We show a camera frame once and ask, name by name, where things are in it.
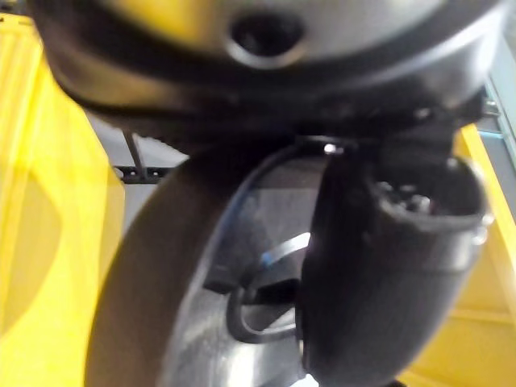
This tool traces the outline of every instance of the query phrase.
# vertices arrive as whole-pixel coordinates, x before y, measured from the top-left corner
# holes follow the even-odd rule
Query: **metal bracket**
[[[500,109],[496,101],[491,98],[484,98],[482,116],[486,118],[498,118],[500,116]]]
[[[173,168],[145,168],[144,174],[136,167],[115,165],[113,169],[123,184],[157,184]]]
[[[124,184],[157,184],[172,168],[146,167],[140,156],[138,144],[132,133],[124,132],[127,147],[135,163],[134,167],[115,165],[114,171]]]

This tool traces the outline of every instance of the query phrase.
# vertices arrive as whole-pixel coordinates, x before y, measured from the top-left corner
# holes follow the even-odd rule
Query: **yellow panel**
[[[101,0],[105,6],[138,26],[164,38],[193,43],[202,39],[193,26],[212,23],[212,15],[202,2],[185,0]]]
[[[481,168],[495,221],[456,308],[401,379],[410,387],[516,385],[516,226],[474,125],[456,153]]]
[[[0,386],[83,386],[123,187],[29,18],[0,14]]]

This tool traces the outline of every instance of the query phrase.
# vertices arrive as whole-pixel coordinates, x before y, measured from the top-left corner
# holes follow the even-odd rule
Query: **metal frame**
[[[134,167],[126,165],[113,166],[114,171],[124,184],[157,184],[161,178],[167,175],[172,168],[156,168],[146,167],[139,146],[136,142],[135,135],[129,132],[123,132],[123,138],[126,141],[131,158],[135,163]]]
[[[504,140],[516,170],[516,62],[505,40],[500,43],[485,89],[500,111],[497,123],[501,134],[498,136]]]

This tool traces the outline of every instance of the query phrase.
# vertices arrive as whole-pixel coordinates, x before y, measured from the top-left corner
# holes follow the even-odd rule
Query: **round hole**
[[[231,27],[229,53],[258,69],[276,69],[301,57],[303,28],[293,16],[261,13],[238,19]]]

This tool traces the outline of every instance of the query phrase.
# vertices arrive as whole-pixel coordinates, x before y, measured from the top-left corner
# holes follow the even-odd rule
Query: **gray metal surface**
[[[125,234],[139,210],[156,189],[156,185],[125,185],[123,188],[126,192],[123,213],[123,233]]]
[[[102,0],[119,10],[123,2]],[[277,11],[297,16],[306,30],[303,60],[345,56],[401,34],[434,13],[444,0],[171,0],[161,15],[168,33],[145,23],[133,13],[131,19],[156,34],[188,49],[228,56],[227,39],[235,18],[250,12]]]
[[[516,219],[516,171],[514,171],[513,161],[507,146],[500,137],[481,134],[481,138],[491,165],[497,174],[498,182],[506,197],[510,212]]]
[[[88,120],[104,147],[111,165],[135,165],[122,131],[91,114],[88,114]],[[187,155],[157,139],[135,135],[135,141],[138,144],[142,161],[148,167],[172,168],[188,158]]]
[[[516,1],[510,1],[513,3],[513,10],[509,15],[505,36],[510,50],[516,53]]]
[[[500,43],[485,84],[488,95],[500,108],[497,125],[516,169],[516,62],[505,40]]]

